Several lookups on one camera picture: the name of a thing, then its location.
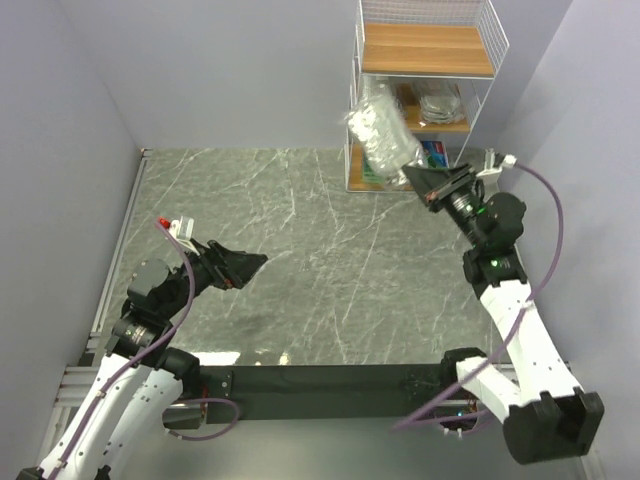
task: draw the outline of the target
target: wooden shelf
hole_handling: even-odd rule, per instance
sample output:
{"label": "wooden shelf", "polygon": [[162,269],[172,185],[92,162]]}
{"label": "wooden shelf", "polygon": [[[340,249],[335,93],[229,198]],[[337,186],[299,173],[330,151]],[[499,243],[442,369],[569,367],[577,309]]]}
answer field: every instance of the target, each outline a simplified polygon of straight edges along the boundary
{"label": "wooden shelf", "polygon": [[466,118],[455,123],[424,123],[420,115],[420,104],[408,84],[398,87],[398,96],[407,111],[407,126],[413,133],[469,133],[471,130]]}
{"label": "wooden shelf", "polygon": [[[367,183],[362,178],[362,147],[358,144],[353,146],[351,152],[351,168],[349,169],[349,191],[352,192],[379,192],[384,190],[382,185],[375,183]],[[411,191],[411,187],[406,187],[404,190]]]}
{"label": "wooden shelf", "polygon": [[362,71],[493,78],[475,27],[366,23]]}

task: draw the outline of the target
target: white wire rack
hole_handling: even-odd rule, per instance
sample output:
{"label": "white wire rack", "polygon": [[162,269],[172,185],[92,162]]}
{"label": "white wire rack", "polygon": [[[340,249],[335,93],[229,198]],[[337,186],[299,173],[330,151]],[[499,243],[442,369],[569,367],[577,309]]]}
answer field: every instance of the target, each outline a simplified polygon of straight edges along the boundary
{"label": "white wire rack", "polygon": [[[429,138],[424,139],[450,139],[452,135],[458,135],[460,140],[456,140],[456,145],[462,145],[460,154],[456,159],[451,159],[457,164],[462,157],[467,146],[473,128],[475,127],[482,108],[489,96],[493,80],[500,71],[500,67],[509,49],[509,41],[504,29],[500,24],[500,19],[496,14],[491,0],[358,0],[356,17],[356,41],[354,46],[353,74],[351,75],[352,88],[350,90],[350,103],[361,95],[361,77],[366,75],[362,71],[364,52],[366,46],[366,24],[370,23],[392,23],[392,24],[418,24],[418,25],[444,25],[475,27],[482,39],[487,57],[493,68],[493,75],[488,77],[475,75],[428,75],[428,74],[404,74],[398,73],[393,76],[409,77],[439,77],[447,78],[458,86],[462,102],[464,104],[465,116],[469,124],[469,131],[464,137],[460,133],[429,134]],[[349,190],[349,170],[351,165],[351,152],[353,151],[353,141],[347,134],[345,145],[345,175],[346,186]]]}
{"label": "white wire rack", "polygon": [[362,64],[362,56],[364,55],[364,19],[362,12],[362,1],[358,0],[358,11],[356,16],[356,58],[358,63]]}
{"label": "white wire rack", "polygon": [[502,61],[507,55],[509,41],[491,2],[483,2],[476,26],[489,56],[489,61],[493,66],[493,71],[497,75],[502,66]]}
{"label": "white wire rack", "polygon": [[362,0],[365,23],[475,26],[485,0]]}

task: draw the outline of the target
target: wire shelf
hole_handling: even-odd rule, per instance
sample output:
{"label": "wire shelf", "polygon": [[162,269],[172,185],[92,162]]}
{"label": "wire shelf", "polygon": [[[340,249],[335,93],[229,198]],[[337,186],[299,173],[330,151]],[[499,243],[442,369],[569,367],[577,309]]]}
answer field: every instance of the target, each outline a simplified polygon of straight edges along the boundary
{"label": "wire shelf", "polygon": [[470,130],[473,130],[482,105],[480,96],[478,95],[478,91],[473,80],[460,80],[457,85],[458,91],[460,92],[460,98],[462,99],[462,104],[464,105],[464,111],[467,117],[467,122],[469,123],[469,128]]}
{"label": "wire shelf", "polygon": [[485,1],[480,16],[478,17],[478,32],[484,43],[484,48],[489,56],[495,75],[498,74],[504,57],[509,49],[509,41],[504,33],[500,19],[496,14],[493,4]]}
{"label": "wire shelf", "polygon": [[476,26],[486,0],[362,0],[365,23]]}
{"label": "wire shelf", "polygon": [[362,65],[362,56],[364,55],[364,17],[362,10],[362,0],[358,0],[358,10],[356,16],[356,56],[358,57],[358,65]]}
{"label": "wire shelf", "polygon": [[359,76],[359,71],[358,71],[358,59],[354,57],[353,59],[353,65],[351,67],[351,105],[350,107],[353,108],[353,106],[356,104],[356,102],[358,101],[358,84],[360,83],[358,81],[358,76]]}

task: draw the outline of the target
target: transparent plastic bag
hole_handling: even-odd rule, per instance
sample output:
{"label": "transparent plastic bag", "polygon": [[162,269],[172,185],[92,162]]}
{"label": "transparent plastic bag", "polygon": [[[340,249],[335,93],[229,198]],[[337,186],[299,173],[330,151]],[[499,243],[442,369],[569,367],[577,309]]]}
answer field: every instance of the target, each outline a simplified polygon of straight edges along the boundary
{"label": "transparent plastic bag", "polygon": [[407,118],[407,111],[399,97],[398,85],[393,79],[379,75],[362,75],[360,81],[362,82],[360,100],[367,100],[376,95],[392,95],[396,108],[404,118]]}
{"label": "transparent plastic bag", "polygon": [[447,80],[422,79],[412,83],[426,123],[454,123],[464,118],[462,100],[455,85]]}
{"label": "transparent plastic bag", "polygon": [[404,165],[424,165],[424,151],[411,134],[388,89],[364,98],[347,115],[347,126],[360,142],[367,163],[389,188],[409,183]]}

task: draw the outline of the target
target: black base beam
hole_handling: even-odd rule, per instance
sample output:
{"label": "black base beam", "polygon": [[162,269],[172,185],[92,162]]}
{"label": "black base beam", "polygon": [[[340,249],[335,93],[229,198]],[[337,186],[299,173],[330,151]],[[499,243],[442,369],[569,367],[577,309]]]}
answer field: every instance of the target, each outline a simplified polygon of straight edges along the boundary
{"label": "black base beam", "polygon": [[[243,420],[400,417],[442,390],[439,364],[203,366],[200,372],[210,396],[238,403]],[[454,397],[467,398],[464,391]],[[232,416],[230,408],[212,404],[207,423]]]}

